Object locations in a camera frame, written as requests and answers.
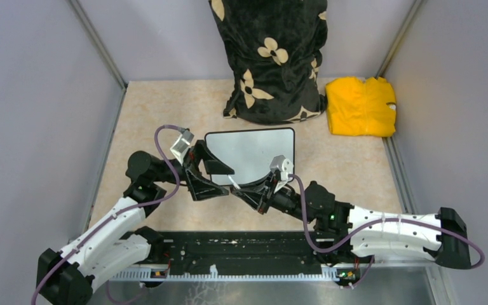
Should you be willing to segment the white marker pen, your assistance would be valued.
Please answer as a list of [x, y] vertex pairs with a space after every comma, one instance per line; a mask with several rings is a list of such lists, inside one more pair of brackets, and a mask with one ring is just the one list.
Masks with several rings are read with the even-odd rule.
[[232, 186], [237, 189], [237, 190], [240, 190], [241, 187], [239, 184], [236, 183], [236, 181], [233, 179], [233, 177], [231, 175], [228, 175], [227, 176], [227, 179], [231, 182]]

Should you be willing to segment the small whiteboard black frame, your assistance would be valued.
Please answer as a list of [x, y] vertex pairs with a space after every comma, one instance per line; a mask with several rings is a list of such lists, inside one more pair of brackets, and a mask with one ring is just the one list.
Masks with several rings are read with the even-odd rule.
[[205, 142], [211, 152], [230, 166], [233, 174], [215, 174], [210, 180], [222, 186], [248, 184], [269, 172], [274, 157], [295, 161], [295, 130], [290, 127], [210, 132]]

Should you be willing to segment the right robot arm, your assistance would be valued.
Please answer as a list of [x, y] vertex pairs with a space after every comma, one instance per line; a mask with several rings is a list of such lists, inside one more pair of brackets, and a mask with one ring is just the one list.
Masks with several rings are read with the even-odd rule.
[[316, 181], [286, 185], [275, 170], [263, 179], [230, 187], [231, 194], [260, 214], [274, 208], [302, 221], [310, 248], [341, 262], [366, 257], [412, 257], [450, 269], [472, 269], [467, 227], [451, 208], [415, 215], [387, 213], [336, 200]]

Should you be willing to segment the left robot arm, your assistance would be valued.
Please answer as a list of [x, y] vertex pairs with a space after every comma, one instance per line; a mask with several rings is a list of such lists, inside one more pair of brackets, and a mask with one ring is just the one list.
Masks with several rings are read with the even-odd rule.
[[145, 151], [129, 157], [125, 174], [131, 183], [111, 210], [68, 245], [58, 251], [48, 248], [39, 256], [31, 303], [41, 295], [51, 304], [86, 304], [102, 284], [128, 266], [162, 260], [165, 246], [156, 231], [142, 228], [130, 232], [176, 194], [176, 190], [167, 193], [157, 182], [175, 187], [184, 182], [194, 201], [229, 194], [200, 172], [199, 164], [203, 163], [209, 175], [234, 174], [204, 140], [193, 146], [176, 141], [171, 150], [173, 159], [157, 158]]

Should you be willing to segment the folded yellow garment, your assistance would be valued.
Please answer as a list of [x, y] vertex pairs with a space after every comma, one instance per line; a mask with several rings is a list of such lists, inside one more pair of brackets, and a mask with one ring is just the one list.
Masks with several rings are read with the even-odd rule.
[[325, 85], [329, 132], [390, 137], [396, 132], [397, 101], [384, 78], [337, 78]]

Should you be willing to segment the black floral blanket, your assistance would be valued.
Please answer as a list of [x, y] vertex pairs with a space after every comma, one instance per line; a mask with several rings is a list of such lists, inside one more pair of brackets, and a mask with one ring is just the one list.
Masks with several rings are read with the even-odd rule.
[[284, 125], [325, 112], [317, 77], [328, 35], [327, 1], [208, 4], [233, 72], [225, 118]]

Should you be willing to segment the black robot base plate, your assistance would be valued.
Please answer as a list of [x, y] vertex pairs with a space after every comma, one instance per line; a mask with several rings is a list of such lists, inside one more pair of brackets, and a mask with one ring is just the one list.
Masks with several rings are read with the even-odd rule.
[[154, 253], [113, 277], [148, 286], [163, 282], [326, 281], [350, 286], [371, 269], [413, 270], [417, 260], [318, 254], [297, 231], [162, 231]]

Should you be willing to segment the aluminium rail frame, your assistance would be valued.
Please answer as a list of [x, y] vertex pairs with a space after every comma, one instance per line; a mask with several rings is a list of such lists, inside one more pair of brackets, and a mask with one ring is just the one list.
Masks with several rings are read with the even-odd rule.
[[353, 285], [370, 261], [412, 267], [433, 261], [423, 247], [361, 239], [321, 254], [298, 232], [131, 233], [116, 241], [90, 240], [71, 260], [98, 288], [112, 281], [331, 281]]

